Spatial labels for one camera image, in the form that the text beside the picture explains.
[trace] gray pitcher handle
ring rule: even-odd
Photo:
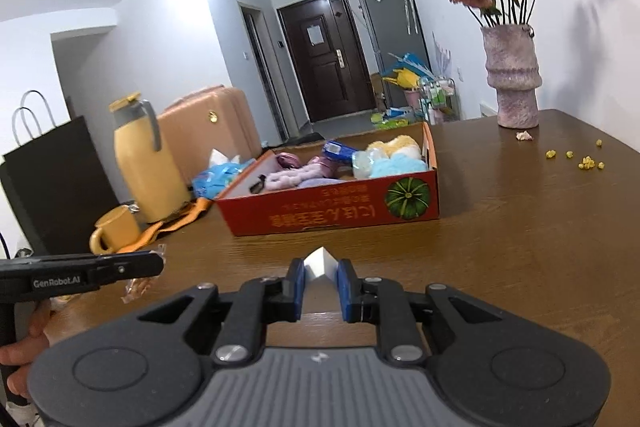
[[[148,100],[140,100],[142,109],[148,114],[149,122],[151,122],[151,131],[154,134],[154,151],[158,152],[162,149],[162,139],[160,137],[160,126],[158,125],[158,118],[156,118],[156,112]]]
[[[53,127],[56,126],[56,122],[53,120],[53,113],[51,112],[51,108],[49,107],[49,102],[47,102],[47,99],[44,98],[44,95],[39,92],[37,89],[31,89],[28,90],[20,99],[20,107],[24,107],[24,101],[27,100],[27,96],[32,93],[35,92],[37,94],[40,95],[42,101],[44,102],[45,107],[47,108],[47,112],[49,113],[49,118],[51,119],[51,124]],[[20,112],[20,117],[22,118],[22,123],[24,124],[25,127],[27,127],[27,121],[24,119],[24,113],[22,113],[22,111]]]
[[[14,111],[14,114],[11,117],[11,130],[14,132],[15,142],[18,144],[18,147],[20,147],[22,144],[20,143],[20,140],[18,140],[18,133],[15,130],[15,117],[18,116],[18,113],[20,113],[20,115],[22,115],[23,111],[29,111],[31,113],[31,116],[33,117],[33,120],[36,123],[36,127],[38,128],[38,132],[40,133],[40,136],[42,136],[42,129],[40,127],[40,122],[38,122],[38,119],[36,118],[36,116],[33,113],[33,111],[31,109],[29,109],[28,107],[20,106],[18,109],[16,109]],[[31,129],[29,129],[29,126],[27,125],[27,121],[24,119],[24,115],[22,115],[22,121],[24,122],[24,127],[27,130],[27,132],[29,133],[29,136],[33,140],[33,134],[31,134]]]

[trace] gray refrigerator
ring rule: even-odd
[[[420,19],[418,18],[416,32],[411,12],[409,16],[411,33],[407,30],[404,0],[360,0],[360,8],[369,29],[380,73],[388,70],[396,61],[389,53],[398,57],[405,53],[413,53],[431,68]],[[383,82],[383,89],[387,105],[390,107],[407,105],[404,92],[398,86]]]

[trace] vase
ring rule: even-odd
[[[510,129],[538,126],[536,88],[542,85],[529,25],[483,27],[487,83],[498,99],[498,125]]]

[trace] finger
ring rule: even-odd
[[[29,334],[32,337],[39,337],[44,328],[49,324],[49,318],[51,316],[51,301],[45,299],[38,304],[33,314],[31,314],[31,320],[29,321]]]
[[[27,399],[31,399],[29,391],[27,390],[27,377],[29,376],[29,370],[31,364],[23,365],[18,371],[12,374],[6,379],[7,387],[9,391],[14,394],[19,394]]]
[[[39,337],[26,337],[23,340],[4,346],[0,349],[0,364],[24,365],[31,363],[35,358],[49,347],[47,335]]]

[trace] wooden table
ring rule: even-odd
[[[350,258],[361,277],[396,279],[411,291],[446,282],[590,344],[612,373],[598,427],[640,425],[640,155],[555,110],[543,111],[531,134],[535,141],[517,142],[495,118],[435,126],[437,221],[234,238],[214,207],[163,241],[166,269],[142,299],[124,305],[123,284],[105,287],[69,304],[49,331],[60,339],[198,282],[232,291],[253,277],[284,275],[292,257],[326,247]],[[545,158],[549,149],[555,159]],[[604,161],[604,171],[578,169],[586,155]],[[373,343],[374,327],[323,313],[274,325],[268,343],[357,345],[361,335]]]

